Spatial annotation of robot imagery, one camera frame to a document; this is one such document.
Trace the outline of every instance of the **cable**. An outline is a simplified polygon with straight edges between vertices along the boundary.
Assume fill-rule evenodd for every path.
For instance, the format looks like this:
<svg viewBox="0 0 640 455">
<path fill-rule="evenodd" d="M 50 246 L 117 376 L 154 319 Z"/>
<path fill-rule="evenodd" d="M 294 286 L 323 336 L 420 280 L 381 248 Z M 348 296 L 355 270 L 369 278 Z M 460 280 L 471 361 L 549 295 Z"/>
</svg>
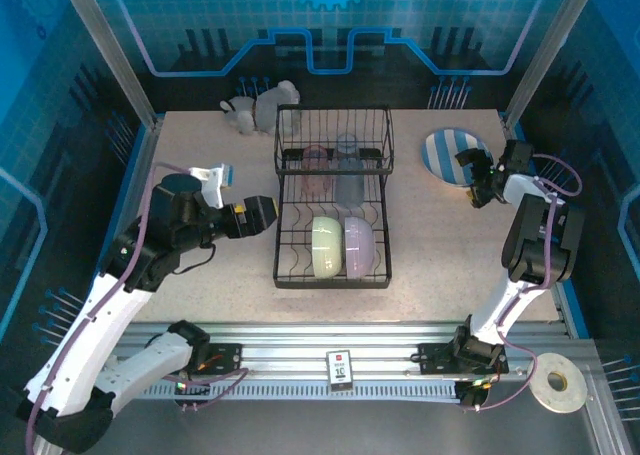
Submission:
<svg viewBox="0 0 640 455">
<path fill-rule="evenodd" d="M 205 360 L 204 362 L 202 362 L 202 363 L 198 366 L 197 371 L 198 371 L 198 372 L 201 372 L 202 370 L 204 370 L 205 368 L 207 368 L 208 366 L 210 366 L 214 361 L 219 360 L 219 359 L 221 359 L 221 358 L 222 358 L 222 355 L 221 355 L 221 354 L 214 355 L 214 356 L 213 356 L 213 357 L 211 357 L 210 359 Z"/>
<path fill-rule="evenodd" d="M 186 174 L 189 173 L 189 171 L 184 168 L 176 167 L 175 165 L 171 165 L 165 162 L 155 162 L 151 166 L 151 170 L 149 171 L 149 175 L 145 183 L 144 192 L 142 193 L 142 202 L 141 202 L 142 216 L 140 219 L 140 228 L 138 231 L 138 238 L 136 240 L 135 248 L 133 250 L 133 255 L 129 260 L 129 264 L 127 265 L 127 268 L 122 273 L 122 275 L 120 275 L 120 278 L 118 278 L 118 280 L 113 285 L 113 287 L 111 287 L 111 289 L 109 289 L 109 291 L 104 295 L 104 297 L 100 299 L 100 301 L 96 304 L 96 306 L 93 307 L 85 315 L 85 318 L 82 319 L 82 321 L 78 324 L 77 328 L 73 330 L 73 332 L 69 336 L 69 339 L 62 346 L 62 348 L 60 349 L 60 353 L 54 360 L 51 370 L 49 371 L 47 378 L 42 384 L 43 388 L 40 390 L 40 393 L 38 394 L 35 402 L 33 403 L 33 407 L 31 408 L 31 413 L 29 414 L 29 420 L 27 421 L 27 430 L 25 433 L 25 450 L 27 455 L 35 455 L 33 452 L 33 444 L 35 441 L 36 418 L 38 417 L 40 408 L 42 408 L 42 405 L 44 404 L 44 400 L 47 394 L 52 390 L 51 384 L 53 380 L 56 378 L 56 375 L 58 374 L 58 371 L 60 370 L 62 363 L 64 362 L 69 351 L 71 350 L 73 345 L 76 343 L 76 341 L 78 340 L 82 332 L 85 330 L 87 325 L 89 325 L 89 323 L 95 319 L 96 315 L 102 309 L 102 307 L 104 307 L 109 302 L 109 300 L 111 300 L 111 298 L 113 298 L 113 296 L 118 292 L 118 290 L 120 290 L 120 288 L 126 282 L 127 278 L 129 278 L 129 275 L 131 275 L 131 272 L 133 272 L 133 269 L 136 263 L 138 262 L 138 258 L 140 257 L 140 252 L 142 251 L 142 247 L 144 245 L 144 238 L 147 232 L 147 224 L 149 221 L 149 210 L 151 207 L 151 193 L 153 189 L 154 175 L 157 167 L 168 168 L 169 170 L 173 170 L 174 172 L 178 172 L 178 173 L 186 173 Z"/>
<path fill-rule="evenodd" d="M 551 195 L 551 206 L 549 207 L 549 213 L 547 215 L 547 224 L 545 227 L 545 234 L 544 234 L 544 280 L 542 281 L 542 284 L 533 285 L 522 290 L 522 292 L 516 296 L 513 302 L 511 302 L 511 305 L 509 305 L 509 308 L 505 310 L 503 315 L 498 319 L 497 332 L 498 332 L 498 336 L 500 337 L 500 340 L 502 340 L 502 343 L 505 344 L 507 347 L 513 348 L 515 350 L 519 350 L 521 352 L 526 353 L 527 355 L 530 355 L 531 358 L 533 359 L 533 366 L 531 367 L 531 371 L 527 374 L 527 378 L 525 379 L 522 386 L 518 390 L 516 390 L 514 394 L 508 396 L 504 400 L 496 402 L 492 405 L 483 405 L 480 407 L 477 407 L 477 406 L 465 407 L 464 410 L 467 410 L 467 411 L 474 410 L 476 412 L 484 412 L 486 410 L 498 408 L 498 407 L 501 407 L 502 405 L 505 405 L 506 403 L 509 403 L 511 400 L 513 400 L 518 395 L 520 395 L 529 386 L 529 384 L 531 383 L 531 379 L 533 378 L 536 371 L 538 370 L 538 356 L 528 348 L 521 347 L 520 345 L 516 345 L 515 343 L 511 343 L 509 340 L 507 340 L 507 337 L 500 331 L 500 329 L 503 328 L 502 327 L 503 323 L 516 307 L 518 300 L 520 298 L 520 295 L 529 293 L 533 290 L 546 290 L 551 285 L 550 283 L 551 282 L 551 232 L 553 230 L 553 220 L 555 217 L 557 205 L 558 205 L 558 197 L 556 197 L 555 195 Z"/>
<path fill-rule="evenodd" d="M 496 375 L 498 376 L 498 379 L 495 382 L 491 382 L 492 385 L 500 381 L 500 375 L 502 375 L 502 371 L 500 370 L 500 364 L 496 366 Z"/>
<path fill-rule="evenodd" d="M 578 172 L 571 165 L 569 165 L 567 162 L 565 162 L 564 160 L 558 157 L 554 157 L 553 155 L 547 155 L 545 153 L 536 153 L 533 155 L 533 158 L 544 158 L 546 160 L 551 160 L 552 162 L 556 162 L 562 165 L 574 176 L 574 178 L 576 179 L 576 182 L 578 182 L 578 188 L 576 189 L 575 192 L 569 192 L 546 178 L 539 178 L 538 180 L 540 180 L 545 185 L 549 186 L 556 192 L 561 193 L 566 197 L 577 197 L 578 195 L 580 195 L 580 193 L 582 192 L 582 178 L 580 178 L 580 175 L 578 174 Z"/>
<path fill-rule="evenodd" d="M 149 339 L 147 343 L 144 344 L 144 348 L 149 348 L 149 345 L 153 343 L 154 340 L 164 335 L 164 333 L 156 333 L 153 337 Z"/>
<path fill-rule="evenodd" d="M 186 412 L 186 411 L 197 412 L 199 409 L 210 407 L 214 403 L 219 402 L 223 397 L 225 397 L 226 395 L 231 393 L 238 385 L 240 385 L 240 382 L 242 382 L 242 380 L 244 380 L 245 377 L 248 374 L 249 374 L 249 369 L 248 368 L 238 368 L 237 370 L 234 370 L 233 372 L 225 373 L 224 375 L 220 375 L 219 377 L 214 377 L 214 378 L 205 378 L 205 379 L 196 379 L 196 380 L 184 380 L 184 379 L 179 378 L 179 377 L 174 377 L 172 375 L 167 375 L 166 377 L 164 377 L 164 380 L 167 380 L 169 382 L 182 383 L 186 387 L 190 387 L 190 386 L 210 385 L 212 383 L 216 383 L 216 382 L 220 382 L 222 380 L 225 380 L 225 379 L 227 379 L 229 377 L 233 377 L 234 375 L 240 375 L 237 380 L 235 380 L 231 385 L 229 385 L 227 388 L 225 388 L 222 391 L 222 393 L 220 393 L 220 395 L 218 395 L 217 397 L 215 397 L 215 398 L 213 398 L 211 400 L 208 400 L 208 401 L 206 401 L 204 403 L 193 403 L 193 405 L 187 405 L 185 403 L 185 404 L 182 405 L 182 411 L 183 412 Z"/>
<path fill-rule="evenodd" d="M 202 265 L 206 265 L 207 263 L 209 263 L 211 260 L 213 260 L 213 257 L 215 256 L 215 254 L 216 254 L 216 246 L 213 245 L 211 247 L 211 255 L 209 255 L 209 258 L 207 258 L 204 262 L 199 262 L 199 263 L 193 264 L 193 265 L 185 268 L 184 270 L 180 270 L 179 272 L 174 270 L 171 273 L 173 273 L 174 275 L 184 275 L 185 273 L 190 272 L 194 268 L 198 268 L 198 267 L 201 267 Z"/>
</svg>

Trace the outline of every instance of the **glass panel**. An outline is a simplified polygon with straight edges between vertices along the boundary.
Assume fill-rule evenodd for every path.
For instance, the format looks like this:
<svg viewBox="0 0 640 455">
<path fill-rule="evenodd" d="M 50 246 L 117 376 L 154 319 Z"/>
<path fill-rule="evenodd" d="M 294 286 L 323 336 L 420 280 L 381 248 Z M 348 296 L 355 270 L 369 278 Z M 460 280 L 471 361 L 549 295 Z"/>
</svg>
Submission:
<svg viewBox="0 0 640 455">
<path fill-rule="evenodd" d="M 318 75 L 342 75 L 372 88 L 361 103 L 500 108 L 561 2 L 98 1 L 161 111 L 211 108 L 212 96 L 217 105 L 243 90 L 239 76 L 251 75 L 286 76 L 310 103 L 335 91 Z M 186 96 L 179 89 L 185 78 L 205 80 L 194 80 Z M 429 101 L 432 87 L 438 97 Z M 449 90 L 456 96 L 442 97 Z"/>
<path fill-rule="evenodd" d="M 86 295 L 138 121 L 68 0 L 0 0 L 0 43 L 0 358 L 21 386 L 67 326 L 45 312 L 75 312 L 47 291 Z"/>
<path fill-rule="evenodd" d="M 539 149 L 561 155 L 584 180 L 573 283 L 596 338 L 640 335 L 639 19 L 637 0 L 590 0 L 522 119 Z"/>
</svg>

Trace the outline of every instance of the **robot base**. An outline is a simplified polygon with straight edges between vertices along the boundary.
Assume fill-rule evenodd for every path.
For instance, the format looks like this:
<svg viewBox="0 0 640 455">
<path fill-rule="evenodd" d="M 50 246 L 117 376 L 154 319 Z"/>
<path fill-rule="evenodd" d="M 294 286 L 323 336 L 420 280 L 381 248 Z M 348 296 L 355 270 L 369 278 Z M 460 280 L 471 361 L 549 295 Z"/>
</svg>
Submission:
<svg viewBox="0 0 640 455">
<path fill-rule="evenodd" d="M 471 335 L 471 316 L 456 329 L 449 343 L 421 343 L 411 361 L 422 375 L 493 375 L 509 373 L 503 345 L 489 345 Z"/>
</svg>

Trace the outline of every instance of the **blue striped plate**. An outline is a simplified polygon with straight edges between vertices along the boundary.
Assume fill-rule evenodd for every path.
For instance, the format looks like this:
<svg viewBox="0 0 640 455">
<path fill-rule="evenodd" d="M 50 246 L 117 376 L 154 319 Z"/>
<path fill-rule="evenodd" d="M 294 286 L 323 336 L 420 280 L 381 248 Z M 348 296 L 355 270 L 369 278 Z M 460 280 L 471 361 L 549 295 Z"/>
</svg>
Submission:
<svg viewBox="0 0 640 455">
<path fill-rule="evenodd" d="M 431 133 L 422 144 L 422 161 L 427 170 L 443 182 L 468 187 L 473 183 L 471 167 L 461 167 L 455 158 L 456 154 L 468 148 L 480 148 L 491 157 L 486 145 L 467 130 L 441 128 Z"/>
</svg>

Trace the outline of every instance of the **pink cup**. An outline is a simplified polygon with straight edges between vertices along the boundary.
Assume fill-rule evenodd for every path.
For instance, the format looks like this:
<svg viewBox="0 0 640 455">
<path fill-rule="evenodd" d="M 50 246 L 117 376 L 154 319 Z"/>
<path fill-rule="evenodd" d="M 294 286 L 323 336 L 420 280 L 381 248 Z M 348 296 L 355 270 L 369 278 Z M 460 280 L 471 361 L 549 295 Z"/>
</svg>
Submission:
<svg viewBox="0 0 640 455">
<path fill-rule="evenodd" d="M 302 152 L 303 170 L 328 170 L 329 157 L 321 145 L 309 145 Z M 329 175 L 303 175 L 302 190 L 308 197 L 322 197 L 331 188 Z"/>
</svg>

